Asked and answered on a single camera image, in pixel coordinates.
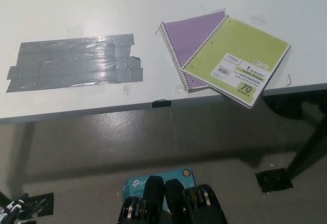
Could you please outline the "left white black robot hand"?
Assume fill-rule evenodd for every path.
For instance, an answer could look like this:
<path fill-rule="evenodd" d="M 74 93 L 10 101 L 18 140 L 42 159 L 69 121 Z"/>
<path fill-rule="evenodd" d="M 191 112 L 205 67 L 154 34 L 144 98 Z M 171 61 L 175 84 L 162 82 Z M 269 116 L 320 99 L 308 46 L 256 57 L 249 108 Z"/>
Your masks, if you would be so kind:
<path fill-rule="evenodd" d="M 13 224 L 19 213 L 26 205 L 29 197 L 28 193 L 24 193 L 18 199 L 12 201 L 1 211 L 1 224 Z"/>

